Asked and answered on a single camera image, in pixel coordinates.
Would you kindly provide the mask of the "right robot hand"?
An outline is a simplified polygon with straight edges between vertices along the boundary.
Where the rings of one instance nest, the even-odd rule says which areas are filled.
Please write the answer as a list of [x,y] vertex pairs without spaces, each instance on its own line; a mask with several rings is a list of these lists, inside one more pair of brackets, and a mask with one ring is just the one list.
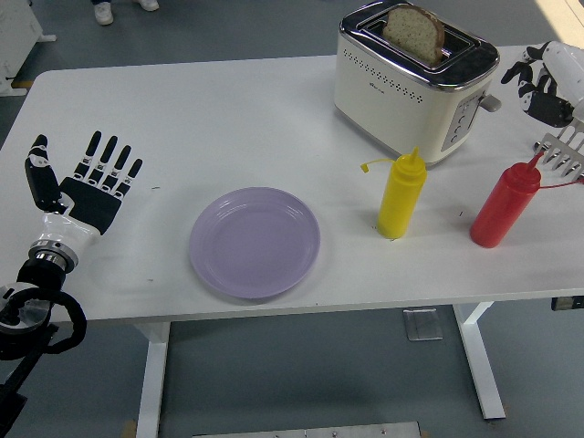
[[550,127],[583,120],[583,50],[558,41],[526,47],[501,79],[517,80],[521,109]]

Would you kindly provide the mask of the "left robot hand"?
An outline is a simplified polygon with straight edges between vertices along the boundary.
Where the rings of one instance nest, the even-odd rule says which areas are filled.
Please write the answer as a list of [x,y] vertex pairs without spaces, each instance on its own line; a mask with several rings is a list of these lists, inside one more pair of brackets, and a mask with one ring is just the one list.
[[128,165],[131,146],[120,148],[116,136],[97,157],[100,141],[101,132],[94,132],[75,170],[61,182],[49,162],[47,137],[40,134],[33,142],[25,172],[33,201],[45,213],[43,240],[75,248],[104,235],[113,223],[142,160]]

